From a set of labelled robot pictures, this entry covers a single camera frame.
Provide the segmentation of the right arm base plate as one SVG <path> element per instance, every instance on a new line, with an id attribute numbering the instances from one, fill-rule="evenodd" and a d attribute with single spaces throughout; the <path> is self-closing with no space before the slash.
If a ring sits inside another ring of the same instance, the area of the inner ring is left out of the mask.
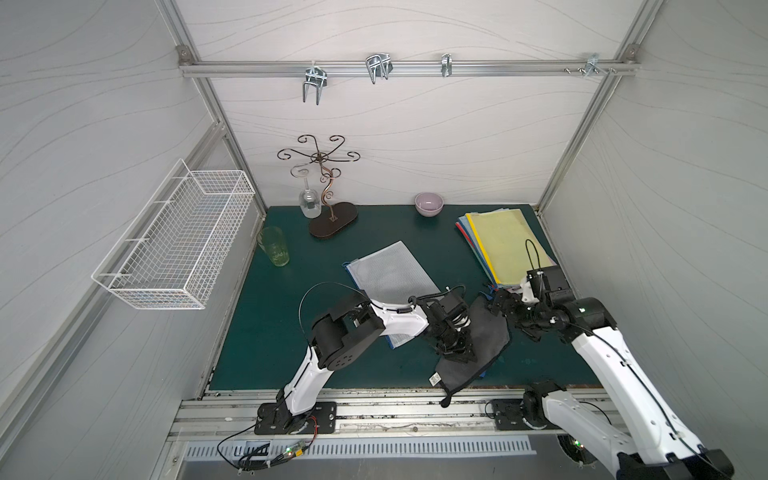
<path id="1" fill-rule="evenodd" d="M 541 430 L 547 426 L 540 403 L 534 398 L 494 399 L 490 402 L 492 419 L 500 431 Z"/>

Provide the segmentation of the yellow mesh document bag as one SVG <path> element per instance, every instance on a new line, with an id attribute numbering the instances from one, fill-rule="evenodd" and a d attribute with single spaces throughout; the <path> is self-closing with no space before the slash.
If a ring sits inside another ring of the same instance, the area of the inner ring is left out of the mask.
<path id="1" fill-rule="evenodd" d="M 476 243 L 498 287 L 518 285 L 529 270 L 556 264 L 520 209 L 497 209 L 464 215 L 469 219 Z"/>

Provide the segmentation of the teal mesh document bag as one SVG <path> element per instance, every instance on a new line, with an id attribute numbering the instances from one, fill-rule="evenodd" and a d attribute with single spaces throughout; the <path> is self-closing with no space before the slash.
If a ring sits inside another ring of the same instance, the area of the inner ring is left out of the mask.
<path id="1" fill-rule="evenodd" d="M 489 285 L 492 289 L 496 290 L 498 288 L 496 281 L 494 279 L 494 276 L 491 272 L 491 269 L 489 268 L 484 255 L 482 254 L 480 247 L 476 243 L 476 239 L 473 233 L 472 228 L 469 224 L 469 219 L 467 218 L 467 215 L 460 216 L 456 223 L 455 223 L 457 229 L 463 236 L 463 238 L 468 243 L 473 255 L 475 256 L 476 260 L 479 262 L 483 272 L 488 277 Z"/>

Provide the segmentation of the grey blue microfibre cloth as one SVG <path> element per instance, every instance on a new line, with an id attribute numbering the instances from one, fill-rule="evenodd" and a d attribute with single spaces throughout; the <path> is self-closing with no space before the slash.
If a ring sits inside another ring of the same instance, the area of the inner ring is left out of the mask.
<path id="1" fill-rule="evenodd" d="M 477 359 L 469 363 L 459 363 L 448 361 L 435 352 L 439 357 L 435 367 L 439 376 L 437 385 L 445 393 L 445 397 L 440 401 L 443 408 L 450 405 L 456 393 L 486 372 L 510 342 L 506 320 L 501 315 L 490 312 L 490 301 L 485 296 L 479 295 L 466 304 L 469 307 L 470 331 Z"/>

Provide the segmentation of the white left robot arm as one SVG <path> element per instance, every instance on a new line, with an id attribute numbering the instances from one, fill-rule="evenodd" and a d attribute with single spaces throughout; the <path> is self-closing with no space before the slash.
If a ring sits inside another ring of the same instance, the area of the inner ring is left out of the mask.
<path id="1" fill-rule="evenodd" d="M 470 325 L 469 307 L 455 288 L 411 296 L 404 304 L 385 303 L 352 289 L 312 324 L 303 361 L 277 395 L 277 406 L 291 418 L 308 414 L 332 374 L 356 361 L 382 336 L 425 337 L 445 360 L 475 361 Z"/>

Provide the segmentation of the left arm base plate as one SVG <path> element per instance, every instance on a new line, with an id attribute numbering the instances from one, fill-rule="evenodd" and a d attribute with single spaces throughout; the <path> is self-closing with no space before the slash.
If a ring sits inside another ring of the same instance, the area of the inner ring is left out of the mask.
<path id="1" fill-rule="evenodd" d="M 293 415 L 281 402 L 262 404 L 257 412 L 255 435 L 331 434 L 336 430 L 336 402 L 317 402 L 310 410 Z"/>

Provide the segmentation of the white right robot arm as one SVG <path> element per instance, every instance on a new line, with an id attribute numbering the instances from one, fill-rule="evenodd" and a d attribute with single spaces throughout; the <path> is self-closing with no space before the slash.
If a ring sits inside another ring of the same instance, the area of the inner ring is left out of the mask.
<path id="1" fill-rule="evenodd" d="M 531 340 L 557 333 L 591 368 L 626 426 L 616 428 L 556 382 L 541 381 L 520 402 L 528 428 L 563 430 L 571 448 L 589 452 L 617 479 L 733 477 L 726 453 L 706 447 L 662 398 L 604 304 L 576 297 L 561 268 L 528 271 L 519 290 L 498 289 L 489 309 Z"/>

